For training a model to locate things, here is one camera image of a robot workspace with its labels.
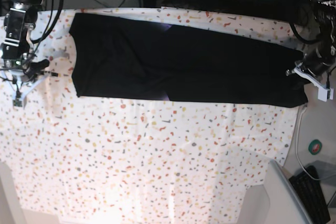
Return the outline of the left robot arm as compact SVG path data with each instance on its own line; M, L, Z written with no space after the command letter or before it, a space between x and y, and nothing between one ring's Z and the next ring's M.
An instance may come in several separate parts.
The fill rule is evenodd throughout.
M306 45L317 44L315 50L300 62L301 70L314 77L319 77L335 64L335 0L309 0L313 16L320 28L320 34L314 40L302 38L293 23L291 29L301 42Z

